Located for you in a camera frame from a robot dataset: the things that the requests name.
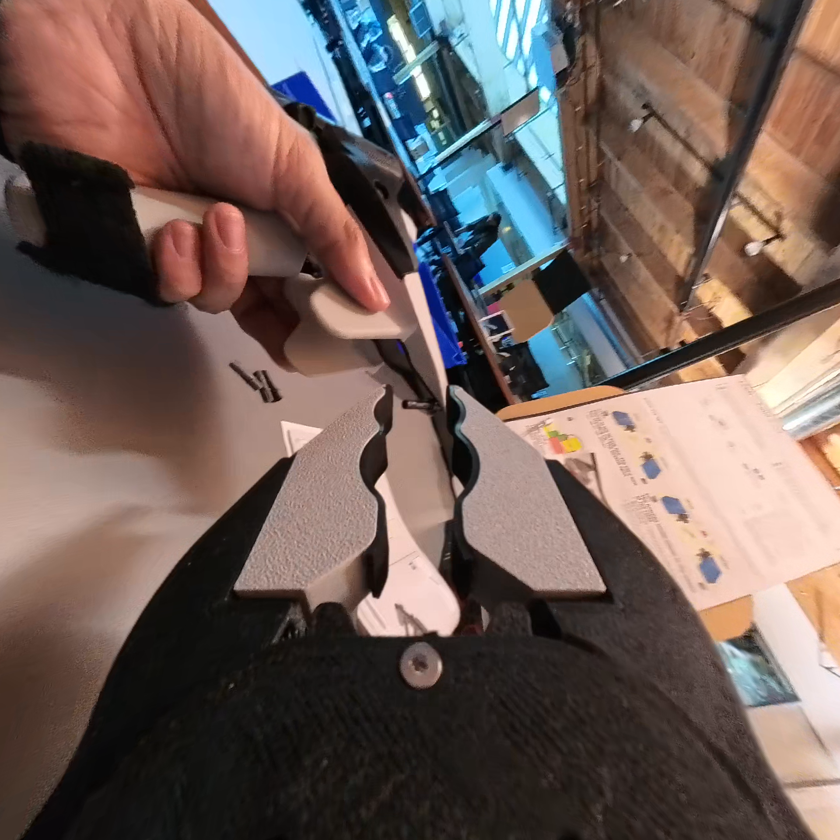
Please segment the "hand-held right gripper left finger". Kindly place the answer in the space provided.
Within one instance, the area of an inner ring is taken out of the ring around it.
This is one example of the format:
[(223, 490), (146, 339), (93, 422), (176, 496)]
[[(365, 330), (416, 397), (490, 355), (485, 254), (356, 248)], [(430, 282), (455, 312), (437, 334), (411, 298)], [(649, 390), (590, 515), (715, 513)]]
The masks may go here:
[(243, 597), (355, 609), (379, 597), (389, 574), (386, 503), (393, 393), (381, 385), (292, 457), (236, 580)]

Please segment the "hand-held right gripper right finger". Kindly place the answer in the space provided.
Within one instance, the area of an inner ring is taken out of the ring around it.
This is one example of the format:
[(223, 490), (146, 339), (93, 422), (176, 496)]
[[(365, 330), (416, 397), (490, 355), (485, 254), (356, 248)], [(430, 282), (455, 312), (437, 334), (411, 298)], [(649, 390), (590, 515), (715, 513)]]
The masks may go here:
[(540, 452), (451, 385), (446, 419), (457, 482), (451, 576), (478, 602), (590, 599), (606, 585)]

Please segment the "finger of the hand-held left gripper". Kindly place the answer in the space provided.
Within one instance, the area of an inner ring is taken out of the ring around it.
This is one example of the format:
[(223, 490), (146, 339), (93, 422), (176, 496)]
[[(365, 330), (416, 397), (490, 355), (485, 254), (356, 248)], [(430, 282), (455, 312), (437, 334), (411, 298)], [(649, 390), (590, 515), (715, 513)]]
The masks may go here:
[(448, 379), (432, 313), (417, 272), (400, 277), (380, 272), (389, 306), (377, 318), (377, 357), (397, 375), (413, 398), (444, 404)]

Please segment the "grey desk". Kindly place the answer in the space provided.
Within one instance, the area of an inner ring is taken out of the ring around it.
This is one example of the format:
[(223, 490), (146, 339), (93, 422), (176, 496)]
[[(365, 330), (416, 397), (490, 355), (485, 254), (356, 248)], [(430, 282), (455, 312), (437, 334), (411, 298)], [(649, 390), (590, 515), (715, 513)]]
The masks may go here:
[[(174, 564), (287, 453), (393, 387), (392, 493), (438, 564), (454, 492), (431, 418), (384, 366), (303, 377), (228, 314), (144, 302), (17, 251), (2, 200), (1, 833), (19, 838), (75, 752), (126, 637)], [(229, 367), (267, 371), (263, 403)]]

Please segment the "person's left hand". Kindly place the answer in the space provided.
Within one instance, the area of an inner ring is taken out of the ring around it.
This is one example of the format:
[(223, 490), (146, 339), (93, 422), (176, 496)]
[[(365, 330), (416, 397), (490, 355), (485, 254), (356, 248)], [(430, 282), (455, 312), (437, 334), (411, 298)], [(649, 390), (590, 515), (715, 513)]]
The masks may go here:
[(274, 212), (373, 312), (390, 299), (315, 140), (189, 2), (2, 2), (2, 132), (110, 161), (139, 185), (221, 198), (154, 241), (159, 297), (231, 312), (280, 366), (297, 323), (249, 274), (240, 207)]

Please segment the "blue plastic bin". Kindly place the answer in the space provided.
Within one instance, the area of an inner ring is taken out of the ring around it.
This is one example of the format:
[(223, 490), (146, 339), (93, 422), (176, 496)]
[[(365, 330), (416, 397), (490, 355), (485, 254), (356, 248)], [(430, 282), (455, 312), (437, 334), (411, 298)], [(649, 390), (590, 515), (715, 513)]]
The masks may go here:
[[(464, 364), (431, 271), (417, 259), (417, 238), (431, 229), (432, 217), (404, 163), (394, 153), (332, 122), (306, 73), (289, 77), (270, 92), (287, 115), (315, 139), (332, 186), (364, 234), (377, 277), (380, 272), (393, 272), (399, 277), (417, 272), (445, 369)], [(361, 310), (354, 316), (360, 326), (353, 327), (353, 335), (377, 341), (379, 312)]]

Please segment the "brown cardboard panel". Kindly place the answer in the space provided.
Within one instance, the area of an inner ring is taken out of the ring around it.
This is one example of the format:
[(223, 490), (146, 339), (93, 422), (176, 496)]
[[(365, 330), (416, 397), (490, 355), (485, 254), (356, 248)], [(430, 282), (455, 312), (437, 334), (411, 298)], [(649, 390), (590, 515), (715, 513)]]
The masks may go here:
[(532, 279), (521, 280), (505, 290), (499, 299), (505, 312), (515, 343), (530, 341), (540, 331), (551, 326), (555, 315)]

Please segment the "white table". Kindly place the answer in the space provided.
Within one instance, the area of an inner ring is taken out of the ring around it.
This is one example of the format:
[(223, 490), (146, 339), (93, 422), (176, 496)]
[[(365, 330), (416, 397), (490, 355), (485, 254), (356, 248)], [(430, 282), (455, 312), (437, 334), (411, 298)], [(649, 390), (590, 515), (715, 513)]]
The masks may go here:
[(521, 280), (531, 278), (537, 270), (545, 267), (557, 258), (557, 256), (567, 251), (568, 246), (569, 243), (565, 242), (550, 248), (538, 256), (532, 257), (520, 266), (511, 269), (499, 278), (480, 287), (474, 294), (482, 298), (488, 298), (491, 295), (502, 293), (505, 289), (516, 285)]

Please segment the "white instruction booklet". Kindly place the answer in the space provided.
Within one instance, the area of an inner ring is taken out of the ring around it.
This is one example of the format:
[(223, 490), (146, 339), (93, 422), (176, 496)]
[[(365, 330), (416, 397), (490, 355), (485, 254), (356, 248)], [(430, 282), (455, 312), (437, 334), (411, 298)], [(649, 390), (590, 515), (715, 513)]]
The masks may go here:
[[(280, 421), (289, 455), (295, 455), (320, 434), (318, 427)], [(355, 608), (357, 627), (370, 636), (448, 636), (459, 622), (459, 605), (436, 566), (420, 549), (394, 499), (386, 471), (377, 483), (386, 503), (390, 549), (387, 583), (379, 597), (371, 595)]]

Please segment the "black panel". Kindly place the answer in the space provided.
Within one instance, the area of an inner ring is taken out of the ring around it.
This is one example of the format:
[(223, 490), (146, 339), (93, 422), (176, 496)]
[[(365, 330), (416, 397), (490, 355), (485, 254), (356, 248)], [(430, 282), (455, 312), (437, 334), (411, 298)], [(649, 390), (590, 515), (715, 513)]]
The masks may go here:
[(592, 284), (565, 249), (532, 275), (532, 282), (553, 316), (592, 291)]

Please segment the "printed instruction sheet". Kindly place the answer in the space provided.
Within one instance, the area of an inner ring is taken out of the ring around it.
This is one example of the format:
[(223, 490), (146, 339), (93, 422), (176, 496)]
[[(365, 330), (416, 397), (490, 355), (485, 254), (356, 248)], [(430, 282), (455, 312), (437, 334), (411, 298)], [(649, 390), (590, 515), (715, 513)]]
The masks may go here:
[(507, 424), (620, 518), (697, 610), (838, 564), (837, 494), (741, 376)]

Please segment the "black metal beam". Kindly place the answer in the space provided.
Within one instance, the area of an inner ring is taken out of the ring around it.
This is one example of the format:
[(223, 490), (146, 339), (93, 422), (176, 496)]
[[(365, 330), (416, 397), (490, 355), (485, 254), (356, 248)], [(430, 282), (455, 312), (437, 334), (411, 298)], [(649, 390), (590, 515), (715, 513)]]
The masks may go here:
[(759, 140), (771, 106), (791, 61), (813, 1), (763, 2), (770, 29), (751, 35), (730, 92), (728, 150), (711, 170), (711, 186), (701, 215), (690, 270), (679, 289), (677, 311), (688, 309), (718, 244), (734, 197)]
[(634, 389), (658, 382), (690, 366), (728, 353), (742, 344), (764, 339), (801, 320), (820, 314), (839, 304), (839, 279), (804, 291), (767, 311), (754, 314), (731, 326), (696, 339), (675, 350), (636, 365), (606, 379), (603, 386)]

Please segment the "silver duct pipe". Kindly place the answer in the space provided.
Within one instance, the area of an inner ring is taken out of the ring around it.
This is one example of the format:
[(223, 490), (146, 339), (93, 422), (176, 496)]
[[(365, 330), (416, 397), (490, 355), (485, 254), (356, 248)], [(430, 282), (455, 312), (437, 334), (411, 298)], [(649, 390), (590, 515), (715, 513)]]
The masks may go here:
[(796, 440), (822, 433), (839, 423), (839, 387), (813, 394), (781, 417), (783, 430)]

